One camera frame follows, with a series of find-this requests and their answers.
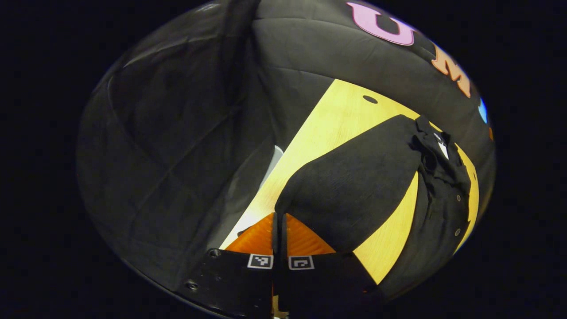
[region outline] dark background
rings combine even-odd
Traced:
[[[1,317],[205,318],[110,251],[83,208],[74,163],[79,117],[110,65],[203,2],[21,1],[0,10],[9,54],[2,155],[14,162],[5,166]],[[474,234],[441,271],[387,305],[384,317],[564,317],[558,217],[567,195],[559,96],[565,5],[372,3],[459,62],[482,93],[498,149],[496,187]]]

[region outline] black cloth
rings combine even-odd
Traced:
[[[447,145],[448,159],[439,140]],[[278,198],[276,212],[292,214],[335,250],[352,251],[391,216],[416,172],[410,235],[380,285],[389,296],[439,269],[468,228],[471,182],[450,135],[424,116],[392,117],[301,167]]]
[[[158,29],[108,71],[82,117],[87,210],[117,255],[168,289],[220,246],[274,152],[249,36],[258,3],[212,2]]]
[[[396,17],[384,8],[358,3],[381,13],[375,17],[380,28],[399,32],[391,20]],[[427,116],[451,134],[475,165],[482,216],[496,176],[496,149],[479,114],[481,94],[471,74],[468,98],[433,66],[435,47],[428,37],[414,31],[412,45],[380,39],[355,24],[353,10],[343,0],[262,0],[252,28],[274,105],[278,146],[285,150],[292,141],[319,100],[310,91],[320,92],[326,77],[362,86]],[[490,99],[485,99],[490,110]]]

